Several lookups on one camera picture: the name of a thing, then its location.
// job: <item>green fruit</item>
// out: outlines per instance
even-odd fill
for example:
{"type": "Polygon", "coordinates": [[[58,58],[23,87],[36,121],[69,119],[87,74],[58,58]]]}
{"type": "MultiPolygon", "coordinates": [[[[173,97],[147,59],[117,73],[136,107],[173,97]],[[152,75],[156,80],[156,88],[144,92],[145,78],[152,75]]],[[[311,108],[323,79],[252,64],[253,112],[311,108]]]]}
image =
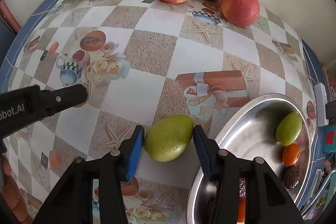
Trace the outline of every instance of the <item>green fruit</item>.
{"type": "Polygon", "coordinates": [[[169,116],[152,125],[146,134],[143,147],[154,160],[174,160],[188,146],[193,129],[194,121],[189,116],[169,116]]]}
{"type": "Polygon", "coordinates": [[[291,112],[278,125],[275,137],[284,146],[292,144],[300,134],[302,118],[299,113],[291,112]]]}

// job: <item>tangerine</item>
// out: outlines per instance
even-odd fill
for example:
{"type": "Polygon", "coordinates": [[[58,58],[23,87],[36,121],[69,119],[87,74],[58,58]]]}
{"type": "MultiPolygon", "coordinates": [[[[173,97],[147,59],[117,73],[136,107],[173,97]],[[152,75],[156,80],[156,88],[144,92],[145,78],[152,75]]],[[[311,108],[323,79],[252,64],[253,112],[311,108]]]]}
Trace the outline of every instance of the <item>tangerine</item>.
{"type": "Polygon", "coordinates": [[[292,143],[286,146],[285,149],[283,150],[282,162],[287,166],[294,165],[299,159],[300,153],[301,153],[301,146],[297,145],[296,143],[292,143]]]}

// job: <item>screw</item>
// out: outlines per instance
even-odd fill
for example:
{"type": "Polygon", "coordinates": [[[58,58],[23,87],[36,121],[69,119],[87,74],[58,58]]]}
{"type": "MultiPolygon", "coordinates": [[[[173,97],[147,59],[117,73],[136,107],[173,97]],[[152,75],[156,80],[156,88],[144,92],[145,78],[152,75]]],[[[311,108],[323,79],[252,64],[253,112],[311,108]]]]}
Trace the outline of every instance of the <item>screw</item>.
{"type": "Polygon", "coordinates": [[[258,163],[258,164],[263,164],[263,163],[265,162],[265,160],[264,160],[262,157],[256,157],[256,158],[255,158],[255,161],[256,161],[256,163],[258,163]]]}
{"type": "Polygon", "coordinates": [[[219,149],[218,154],[221,155],[221,156],[227,156],[227,154],[229,154],[229,153],[225,149],[219,149]]]}
{"type": "Polygon", "coordinates": [[[73,159],[73,162],[76,163],[76,164],[78,164],[78,163],[80,163],[82,160],[83,160],[83,158],[80,157],[80,156],[78,156],[78,157],[76,157],[76,158],[73,159]]]}
{"type": "Polygon", "coordinates": [[[120,155],[120,151],[118,149],[114,149],[111,151],[111,155],[112,156],[119,156],[120,155]]]}

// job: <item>stainless steel bowl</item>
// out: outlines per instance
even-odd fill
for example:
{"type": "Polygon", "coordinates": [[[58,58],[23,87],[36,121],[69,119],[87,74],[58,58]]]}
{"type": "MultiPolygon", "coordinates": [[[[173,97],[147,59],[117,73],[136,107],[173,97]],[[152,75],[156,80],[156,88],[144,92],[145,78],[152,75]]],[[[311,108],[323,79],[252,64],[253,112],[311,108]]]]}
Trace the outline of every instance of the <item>stainless steel bowl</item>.
{"type": "MultiPolygon", "coordinates": [[[[215,141],[220,148],[225,148],[236,157],[252,160],[263,157],[278,177],[282,178],[283,146],[275,138],[280,121],[290,112],[298,112],[303,126],[296,143],[301,145],[301,155],[295,164],[300,173],[300,182],[289,190],[296,205],[301,200],[310,163],[311,141],[305,117],[296,103],[282,94],[262,95],[243,106],[219,132],[215,141]]],[[[204,177],[202,169],[196,177],[189,192],[186,211],[187,224],[207,224],[208,203],[215,198],[216,186],[204,177]]]]}

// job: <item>printed gift box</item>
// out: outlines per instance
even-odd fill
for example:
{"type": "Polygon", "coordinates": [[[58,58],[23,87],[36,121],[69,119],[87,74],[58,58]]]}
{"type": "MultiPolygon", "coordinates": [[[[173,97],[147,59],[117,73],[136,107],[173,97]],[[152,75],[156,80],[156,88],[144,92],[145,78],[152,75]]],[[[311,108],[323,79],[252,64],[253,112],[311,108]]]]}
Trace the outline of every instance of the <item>printed gift box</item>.
{"type": "Polygon", "coordinates": [[[284,56],[287,56],[290,60],[293,60],[295,62],[298,62],[296,55],[294,53],[294,49],[289,44],[281,43],[278,41],[272,40],[274,46],[277,48],[277,50],[284,56]]]}
{"type": "Polygon", "coordinates": [[[205,121],[250,101],[240,70],[188,73],[175,80],[187,98],[187,114],[205,121]]]}

